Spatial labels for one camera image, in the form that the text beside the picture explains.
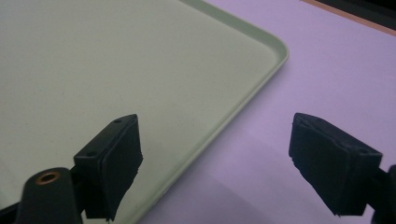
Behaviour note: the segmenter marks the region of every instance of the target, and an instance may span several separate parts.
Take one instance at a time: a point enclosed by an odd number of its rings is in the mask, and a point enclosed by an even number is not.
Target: orange edge
[[[330,11],[331,13],[334,13],[334,14],[336,14],[338,16],[342,16],[342,17],[347,18],[349,20],[358,22],[360,24],[363,24],[363,25],[366,25],[368,27],[374,28],[374,29],[379,30],[381,32],[387,33],[389,35],[396,36],[396,31],[395,30],[389,29],[388,27],[385,27],[383,25],[374,23],[372,21],[367,21],[365,19],[362,19],[362,18],[357,17],[355,15],[352,15],[350,13],[347,13],[347,12],[345,12],[343,10],[338,9],[338,8],[329,7],[329,6],[327,6],[327,5],[323,4],[323,3],[320,3],[320,2],[315,1],[315,0],[302,0],[302,1],[306,2],[308,4],[311,4],[312,6],[320,7],[322,9],[324,9],[324,10]]]

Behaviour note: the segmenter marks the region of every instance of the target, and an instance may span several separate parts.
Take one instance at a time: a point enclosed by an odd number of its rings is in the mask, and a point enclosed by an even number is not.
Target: tray
[[[204,1],[1,3],[0,207],[136,113],[144,160],[115,223],[137,222],[288,57]]]

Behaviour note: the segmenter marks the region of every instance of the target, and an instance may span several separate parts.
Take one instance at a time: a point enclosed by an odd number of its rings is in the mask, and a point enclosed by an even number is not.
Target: purple table surface
[[[294,113],[396,163],[396,37],[291,0],[210,0],[279,36],[290,58],[141,223],[370,223],[335,217],[288,156]]]

